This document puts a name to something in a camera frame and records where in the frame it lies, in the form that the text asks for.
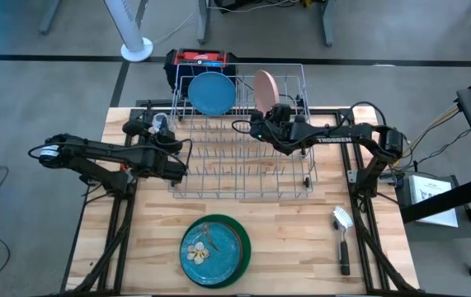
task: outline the white device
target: white device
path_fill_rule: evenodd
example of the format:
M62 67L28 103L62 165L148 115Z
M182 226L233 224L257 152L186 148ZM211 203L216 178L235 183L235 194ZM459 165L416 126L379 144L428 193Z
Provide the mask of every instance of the white device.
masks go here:
M153 42L139 33L127 0L105 0L105 5L124 43L121 46L121 56L130 62L148 58L153 53Z

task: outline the desk leg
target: desk leg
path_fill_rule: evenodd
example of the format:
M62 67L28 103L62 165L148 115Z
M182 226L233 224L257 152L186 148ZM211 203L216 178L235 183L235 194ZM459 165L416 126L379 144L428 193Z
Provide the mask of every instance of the desk leg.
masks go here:
M401 209L404 223L423 219L471 202L471 182Z
M321 4L321 18L323 20L323 41L328 47L332 46L334 37L332 36L332 14L336 0L325 0Z
M205 32L210 20L210 10L208 9L209 2L209 0L199 0L199 26L196 33L196 40L201 45L205 43Z
M61 4L61 0L49 0L45 15L43 16L43 19L39 25L39 32L42 35L48 35L50 32L50 26L52 25L52 21L54 20L55 14L57 13L59 4Z

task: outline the wire dish rack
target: wire dish rack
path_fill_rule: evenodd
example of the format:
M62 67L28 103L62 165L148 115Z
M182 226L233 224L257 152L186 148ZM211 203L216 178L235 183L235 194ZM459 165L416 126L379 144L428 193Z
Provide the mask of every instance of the wire dish rack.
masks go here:
M296 151L286 156L247 134L232 129L235 120L249 120L255 110L253 79L257 70L270 73L276 80L280 102L291 105L295 115L304 115L309 108L301 64L229 64L235 75L227 75L235 84L237 100L231 111L222 116L199 113L183 96L185 86L195 75L204 71L220 72L219 67L185 64L177 68L177 80L172 100L170 125L177 139L192 139L181 156L190 154L187 176L182 183L170 185L176 198L293 200L303 199L312 192L317 181L312 149ZM181 67L187 67L181 75ZM237 124L249 130L247 124Z

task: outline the blue bowl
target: blue bowl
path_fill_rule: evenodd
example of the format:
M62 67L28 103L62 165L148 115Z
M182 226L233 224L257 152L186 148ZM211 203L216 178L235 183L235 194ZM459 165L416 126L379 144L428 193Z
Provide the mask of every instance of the blue bowl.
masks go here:
M198 219L184 234L180 246L183 271L197 285L224 288L246 271L252 245L244 227L226 215Z
M237 92L231 79L224 74L205 72L193 78L187 96L200 113L221 116L235 105Z

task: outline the black stripe on floor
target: black stripe on floor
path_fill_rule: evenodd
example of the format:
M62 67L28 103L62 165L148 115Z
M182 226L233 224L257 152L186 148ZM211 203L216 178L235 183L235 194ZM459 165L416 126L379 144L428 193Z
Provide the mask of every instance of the black stripe on floor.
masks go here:
M164 63L165 57L152 56L140 63ZM0 54L0 61L44 62L124 62L120 56ZM346 65L346 66L399 66L399 67L471 67L471 61L458 60L401 60L401 59L304 59L239 57L239 63Z

